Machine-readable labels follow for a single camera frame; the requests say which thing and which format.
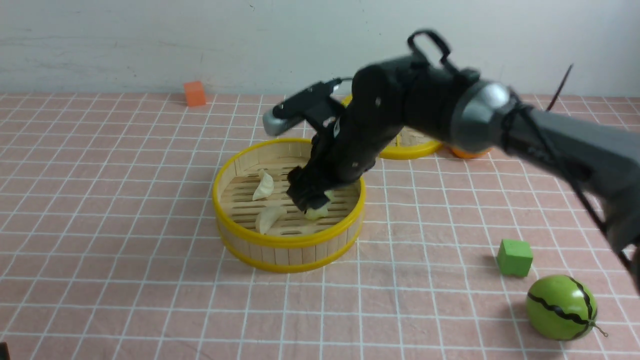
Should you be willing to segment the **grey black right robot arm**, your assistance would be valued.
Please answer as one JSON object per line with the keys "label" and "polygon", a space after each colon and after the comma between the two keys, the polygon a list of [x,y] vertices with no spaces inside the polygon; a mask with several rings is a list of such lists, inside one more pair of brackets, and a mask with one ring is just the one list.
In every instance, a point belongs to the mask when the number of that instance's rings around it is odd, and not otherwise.
{"label": "grey black right robot arm", "polygon": [[316,82],[262,117],[271,137],[302,121],[316,130],[311,155],[287,176],[294,205],[323,207],[326,191],[370,170],[403,128],[467,153],[499,148],[567,182],[635,283],[639,252],[640,138],[637,132],[542,111],[509,87],[456,68],[434,30],[407,38],[409,55],[371,63],[352,78],[351,100],[332,97],[343,78]]}

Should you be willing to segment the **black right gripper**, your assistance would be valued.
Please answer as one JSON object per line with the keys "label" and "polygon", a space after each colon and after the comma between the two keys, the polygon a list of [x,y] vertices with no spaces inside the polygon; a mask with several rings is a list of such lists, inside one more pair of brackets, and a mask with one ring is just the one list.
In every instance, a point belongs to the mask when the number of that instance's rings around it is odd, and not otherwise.
{"label": "black right gripper", "polygon": [[393,121],[343,115],[311,142],[311,157],[288,176],[286,194],[302,212],[329,202],[327,191],[347,187],[371,170],[396,136]]}

